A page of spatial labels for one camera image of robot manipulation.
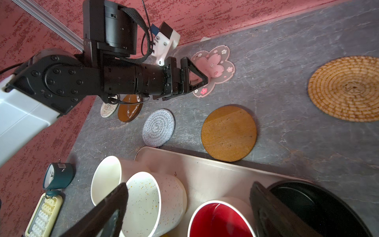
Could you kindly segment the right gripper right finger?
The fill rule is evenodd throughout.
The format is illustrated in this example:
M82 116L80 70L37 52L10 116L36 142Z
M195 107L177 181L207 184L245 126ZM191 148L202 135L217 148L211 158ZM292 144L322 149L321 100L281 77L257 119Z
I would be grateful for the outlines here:
M253 183L249 199L257 237L321 236L258 181Z

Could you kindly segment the dark brown glossy coaster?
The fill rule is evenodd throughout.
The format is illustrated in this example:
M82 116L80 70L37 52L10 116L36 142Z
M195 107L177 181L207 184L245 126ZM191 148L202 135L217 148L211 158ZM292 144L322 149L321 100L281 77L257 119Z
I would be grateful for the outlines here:
M142 101L142 97L140 95L126 95L122 101L127 103L137 103ZM125 123L133 121L140 113L142 106L143 104L119 105L117 113L118 119Z

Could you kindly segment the brown cork round coaster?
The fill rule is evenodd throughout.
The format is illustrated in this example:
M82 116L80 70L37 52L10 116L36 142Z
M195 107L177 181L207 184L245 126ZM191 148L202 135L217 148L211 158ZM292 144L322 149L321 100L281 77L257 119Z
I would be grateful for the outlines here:
M257 127L252 115L242 107L228 105L213 111L204 121L201 141L216 160L236 162L253 150Z

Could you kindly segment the grey woven round coaster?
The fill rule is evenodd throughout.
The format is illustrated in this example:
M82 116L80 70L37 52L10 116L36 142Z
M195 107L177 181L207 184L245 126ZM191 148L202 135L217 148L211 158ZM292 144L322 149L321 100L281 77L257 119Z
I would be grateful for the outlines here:
M166 143L174 133L175 119L167 109L153 112L146 120L142 137L149 147L158 148Z

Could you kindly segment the pink flower coaster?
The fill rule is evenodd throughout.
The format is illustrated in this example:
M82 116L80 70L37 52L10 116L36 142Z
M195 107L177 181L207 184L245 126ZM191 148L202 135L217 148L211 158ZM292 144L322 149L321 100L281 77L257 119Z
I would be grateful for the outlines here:
M194 96L206 97L217 84L225 83L234 76L235 66L229 61L230 54L229 47L219 45L210 51L201 50L192 56L191 62L208 77L208 84L193 91Z

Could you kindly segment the beige spiral round coaster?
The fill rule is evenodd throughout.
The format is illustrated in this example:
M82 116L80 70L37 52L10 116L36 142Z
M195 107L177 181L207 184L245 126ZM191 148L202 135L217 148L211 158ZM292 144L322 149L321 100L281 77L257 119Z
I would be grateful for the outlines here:
M103 103L100 109L100 116L103 118L110 117L118 108L118 104Z

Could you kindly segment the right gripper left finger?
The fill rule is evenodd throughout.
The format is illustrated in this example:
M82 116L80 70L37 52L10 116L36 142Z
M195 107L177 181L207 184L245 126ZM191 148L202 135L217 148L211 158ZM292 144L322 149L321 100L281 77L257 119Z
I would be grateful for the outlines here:
M118 237L127 210L128 188L119 184L63 237Z

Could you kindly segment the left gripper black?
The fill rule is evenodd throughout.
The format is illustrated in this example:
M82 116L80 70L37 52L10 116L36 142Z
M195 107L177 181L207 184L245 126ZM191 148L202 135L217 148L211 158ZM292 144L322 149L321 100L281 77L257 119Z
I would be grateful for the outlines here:
M113 60L103 69L104 91L108 94L152 95L154 100L168 100L208 84L208 76L188 57L181 59L181 69L174 57L168 57L165 63L167 65L161 67Z

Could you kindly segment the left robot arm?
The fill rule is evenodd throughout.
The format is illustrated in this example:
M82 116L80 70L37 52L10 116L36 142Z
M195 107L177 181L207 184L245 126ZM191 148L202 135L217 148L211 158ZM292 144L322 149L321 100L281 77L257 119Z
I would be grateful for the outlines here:
M121 94L164 100L208 84L208 77L184 57L163 56L156 65L136 58L137 30L155 54L149 21L137 10L111 1L83 3L84 49L72 55L45 49L14 65L1 82L1 164L87 96L120 104Z

